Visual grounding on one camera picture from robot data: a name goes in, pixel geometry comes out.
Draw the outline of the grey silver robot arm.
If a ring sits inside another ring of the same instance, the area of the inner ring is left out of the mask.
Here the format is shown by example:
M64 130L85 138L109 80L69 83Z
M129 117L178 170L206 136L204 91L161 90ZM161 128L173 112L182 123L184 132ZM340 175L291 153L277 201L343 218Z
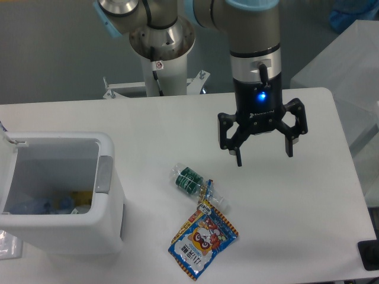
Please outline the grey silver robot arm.
M129 35L144 66L149 96L184 94L187 68L179 66L195 43L194 24L225 33L236 98L234 114L218 115L219 145L240 157L251 136L277 130L285 150L307 133L303 103L282 101L278 1L95 1L100 20L113 37Z

